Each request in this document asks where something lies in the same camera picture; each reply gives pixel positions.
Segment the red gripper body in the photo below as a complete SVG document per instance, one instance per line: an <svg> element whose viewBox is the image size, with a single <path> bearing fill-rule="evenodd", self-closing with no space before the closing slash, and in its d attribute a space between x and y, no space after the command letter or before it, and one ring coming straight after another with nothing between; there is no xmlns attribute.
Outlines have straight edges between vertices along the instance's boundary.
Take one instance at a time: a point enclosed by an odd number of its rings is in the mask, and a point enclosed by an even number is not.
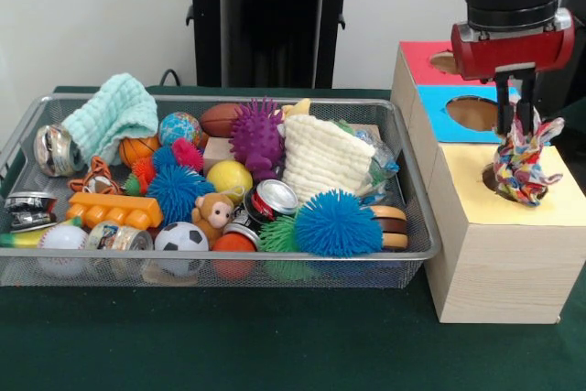
<svg viewBox="0 0 586 391"><path fill-rule="evenodd" d="M503 72L563 68L572 55L575 27L570 11L560 8L546 25L526 30L480 31L460 22L452 26L450 41L462 78L488 81Z"/></svg>

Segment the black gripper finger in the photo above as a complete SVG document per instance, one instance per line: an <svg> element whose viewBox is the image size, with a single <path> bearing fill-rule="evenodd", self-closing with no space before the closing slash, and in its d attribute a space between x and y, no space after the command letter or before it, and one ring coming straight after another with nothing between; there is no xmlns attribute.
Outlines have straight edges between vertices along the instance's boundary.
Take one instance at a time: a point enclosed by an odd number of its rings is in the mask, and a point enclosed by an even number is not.
<svg viewBox="0 0 586 391"><path fill-rule="evenodd" d="M519 121L524 135L534 132L534 92L536 83L535 71L522 71L521 98L519 100Z"/></svg>
<svg viewBox="0 0 586 391"><path fill-rule="evenodd" d="M496 134L507 135L511 130L514 108L509 100L509 85L506 76L496 77L497 119Z"/></svg>

